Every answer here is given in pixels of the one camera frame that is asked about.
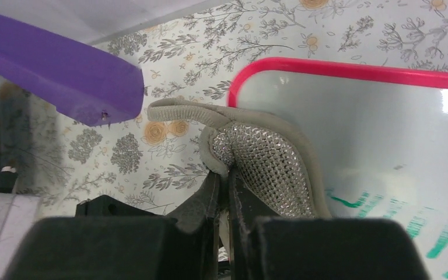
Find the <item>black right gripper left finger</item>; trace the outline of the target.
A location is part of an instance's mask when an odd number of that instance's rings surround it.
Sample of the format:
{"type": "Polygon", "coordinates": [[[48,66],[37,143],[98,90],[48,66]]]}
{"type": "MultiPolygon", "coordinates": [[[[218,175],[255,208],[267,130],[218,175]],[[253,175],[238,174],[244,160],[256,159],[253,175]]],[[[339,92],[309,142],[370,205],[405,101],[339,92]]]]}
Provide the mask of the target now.
{"type": "Polygon", "coordinates": [[[221,178],[167,215],[52,217],[28,231],[5,279],[216,279],[221,178]]]}

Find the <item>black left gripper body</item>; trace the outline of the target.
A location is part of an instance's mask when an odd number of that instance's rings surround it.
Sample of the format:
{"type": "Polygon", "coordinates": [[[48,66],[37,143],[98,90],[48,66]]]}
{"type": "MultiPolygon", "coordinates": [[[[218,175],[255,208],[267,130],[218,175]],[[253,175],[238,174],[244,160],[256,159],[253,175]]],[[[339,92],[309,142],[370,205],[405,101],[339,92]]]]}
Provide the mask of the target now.
{"type": "Polygon", "coordinates": [[[75,217],[83,216],[145,217],[157,214],[130,206],[108,195],[100,195],[76,205],[75,217]]]}

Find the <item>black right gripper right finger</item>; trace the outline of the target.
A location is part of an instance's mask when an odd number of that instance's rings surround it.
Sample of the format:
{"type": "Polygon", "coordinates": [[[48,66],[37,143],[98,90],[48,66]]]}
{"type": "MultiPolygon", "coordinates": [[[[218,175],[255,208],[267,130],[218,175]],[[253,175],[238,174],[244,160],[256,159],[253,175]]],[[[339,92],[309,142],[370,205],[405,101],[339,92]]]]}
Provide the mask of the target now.
{"type": "Polygon", "coordinates": [[[428,279],[403,227],[388,219],[282,218],[232,169],[232,279],[428,279]]]}

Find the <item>grey glitter eraser mitt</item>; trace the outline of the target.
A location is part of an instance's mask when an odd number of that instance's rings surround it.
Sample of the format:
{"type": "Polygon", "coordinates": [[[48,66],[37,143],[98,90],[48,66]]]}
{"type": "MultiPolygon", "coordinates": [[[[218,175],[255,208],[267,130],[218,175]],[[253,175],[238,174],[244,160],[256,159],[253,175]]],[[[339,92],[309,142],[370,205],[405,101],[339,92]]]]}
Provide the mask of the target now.
{"type": "Polygon", "coordinates": [[[313,145],[291,123],[260,111],[178,98],[154,101],[147,114],[151,121],[201,123],[203,164],[224,179],[236,168],[247,188],[275,213],[331,217],[313,145]]]}

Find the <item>pink framed whiteboard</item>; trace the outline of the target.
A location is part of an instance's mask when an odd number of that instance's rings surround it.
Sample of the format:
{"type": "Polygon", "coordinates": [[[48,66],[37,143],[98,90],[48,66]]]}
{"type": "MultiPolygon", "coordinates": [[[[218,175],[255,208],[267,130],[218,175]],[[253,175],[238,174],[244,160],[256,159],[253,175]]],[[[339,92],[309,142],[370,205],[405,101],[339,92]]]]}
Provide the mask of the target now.
{"type": "Polygon", "coordinates": [[[331,213],[398,222],[448,279],[448,73],[273,57],[243,68],[227,100],[297,125],[331,213]]]}

